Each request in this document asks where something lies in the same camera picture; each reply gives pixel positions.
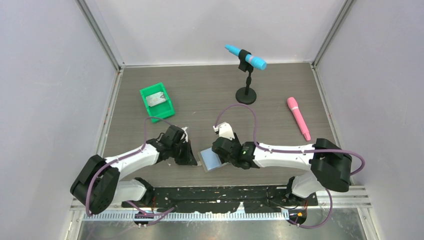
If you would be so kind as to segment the grey leather card holder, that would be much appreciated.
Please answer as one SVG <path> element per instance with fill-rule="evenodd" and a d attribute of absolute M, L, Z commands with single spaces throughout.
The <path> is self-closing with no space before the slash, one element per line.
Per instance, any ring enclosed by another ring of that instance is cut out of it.
<path fill-rule="evenodd" d="M 206 173 L 216 170 L 218 168 L 221 168 L 228 164 L 228 162 L 221 161 L 219 156 L 212 151 L 211 147 L 201 150 L 198 153 L 198 157 L 199 157 L 199 162 Z"/>

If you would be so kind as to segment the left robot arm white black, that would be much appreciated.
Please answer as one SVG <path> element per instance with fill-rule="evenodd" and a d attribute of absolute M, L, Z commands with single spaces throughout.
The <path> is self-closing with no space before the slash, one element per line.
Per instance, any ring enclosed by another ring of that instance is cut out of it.
<path fill-rule="evenodd" d="M 97 215 L 111 204 L 130 202 L 141 207 L 154 202 L 154 187 L 141 177 L 124 181 L 128 175 L 169 158 L 180 166 L 197 166 L 187 127 L 170 125 L 157 138 L 128 152 L 103 158 L 91 156 L 73 184 L 70 193 L 84 206 L 89 216 Z"/>

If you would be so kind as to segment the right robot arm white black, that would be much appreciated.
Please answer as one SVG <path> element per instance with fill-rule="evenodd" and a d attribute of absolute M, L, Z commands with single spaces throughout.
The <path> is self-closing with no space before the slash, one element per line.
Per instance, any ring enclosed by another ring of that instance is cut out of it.
<path fill-rule="evenodd" d="M 283 167 L 304 170 L 289 179 L 285 198 L 299 205 L 309 195 L 328 189 L 345 193 L 350 187 L 352 157 L 325 138 L 301 146 L 273 146 L 253 141 L 241 144 L 237 137 L 218 137 L 211 150 L 224 163 L 237 168 Z"/>

